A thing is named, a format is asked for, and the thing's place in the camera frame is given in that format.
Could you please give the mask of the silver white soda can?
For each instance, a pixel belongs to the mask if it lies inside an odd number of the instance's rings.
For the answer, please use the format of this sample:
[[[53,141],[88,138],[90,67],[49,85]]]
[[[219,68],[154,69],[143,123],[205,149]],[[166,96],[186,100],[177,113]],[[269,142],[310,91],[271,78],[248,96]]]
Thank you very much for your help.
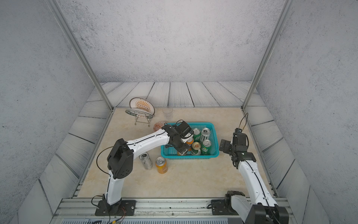
[[[139,156],[140,161],[142,162],[145,169],[150,170],[153,167],[153,162],[150,159],[150,156],[147,152]]]

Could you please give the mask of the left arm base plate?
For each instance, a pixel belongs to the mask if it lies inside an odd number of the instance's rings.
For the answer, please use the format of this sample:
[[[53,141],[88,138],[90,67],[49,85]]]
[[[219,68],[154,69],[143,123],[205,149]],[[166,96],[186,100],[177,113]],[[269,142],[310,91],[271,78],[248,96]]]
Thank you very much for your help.
[[[95,216],[134,216],[136,200],[121,200],[113,205],[109,205],[106,200],[99,201]]]

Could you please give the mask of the teal plastic basket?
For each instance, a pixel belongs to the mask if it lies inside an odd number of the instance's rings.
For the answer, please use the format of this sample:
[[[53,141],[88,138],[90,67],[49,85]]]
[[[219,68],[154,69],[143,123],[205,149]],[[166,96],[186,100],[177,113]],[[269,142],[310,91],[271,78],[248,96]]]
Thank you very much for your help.
[[[219,143],[216,135],[215,127],[210,122],[188,122],[188,125],[194,129],[208,128],[210,130],[209,140],[211,141],[212,147],[209,150],[208,155],[191,155],[187,152],[186,155],[177,155],[177,150],[174,147],[161,146],[161,156],[166,159],[182,160],[182,159],[211,159],[219,156]]]

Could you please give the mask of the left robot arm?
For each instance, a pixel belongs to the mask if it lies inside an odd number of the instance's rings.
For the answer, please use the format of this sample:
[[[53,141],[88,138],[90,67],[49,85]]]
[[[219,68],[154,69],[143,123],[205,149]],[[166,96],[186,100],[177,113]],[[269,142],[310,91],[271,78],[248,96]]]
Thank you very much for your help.
[[[106,203],[111,206],[121,201],[124,180],[132,172],[137,157],[165,145],[174,147],[183,155],[189,149],[186,142],[193,135],[192,128],[182,120],[174,125],[166,124],[160,130],[135,140],[117,140],[107,157],[109,181],[104,194]]]

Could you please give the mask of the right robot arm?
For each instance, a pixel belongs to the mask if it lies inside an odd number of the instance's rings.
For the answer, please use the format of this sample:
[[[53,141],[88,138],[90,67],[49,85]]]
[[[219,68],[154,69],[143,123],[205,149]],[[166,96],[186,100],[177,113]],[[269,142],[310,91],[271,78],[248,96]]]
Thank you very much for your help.
[[[269,193],[261,177],[256,158],[248,151],[249,139],[236,128],[232,140],[221,140],[219,150],[228,154],[233,166],[239,171],[246,184],[250,201],[244,193],[228,191],[224,207],[230,214],[237,213],[244,224],[288,224],[289,214],[280,207]]]

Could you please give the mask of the orange soda can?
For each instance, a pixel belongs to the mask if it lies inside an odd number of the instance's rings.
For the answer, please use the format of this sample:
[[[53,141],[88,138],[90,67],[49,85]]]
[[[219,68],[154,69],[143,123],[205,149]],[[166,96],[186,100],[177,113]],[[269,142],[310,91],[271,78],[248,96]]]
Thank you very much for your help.
[[[158,157],[155,164],[160,174],[164,174],[168,171],[167,161],[164,157]]]

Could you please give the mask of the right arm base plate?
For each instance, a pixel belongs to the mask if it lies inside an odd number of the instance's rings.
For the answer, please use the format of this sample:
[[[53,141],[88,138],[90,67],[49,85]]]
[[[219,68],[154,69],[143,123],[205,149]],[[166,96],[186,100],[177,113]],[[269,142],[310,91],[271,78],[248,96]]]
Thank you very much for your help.
[[[229,206],[225,199],[211,200],[211,203],[207,206],[207,209],[211,210],[212,215],[214,216],[238,215],[238,213]]]

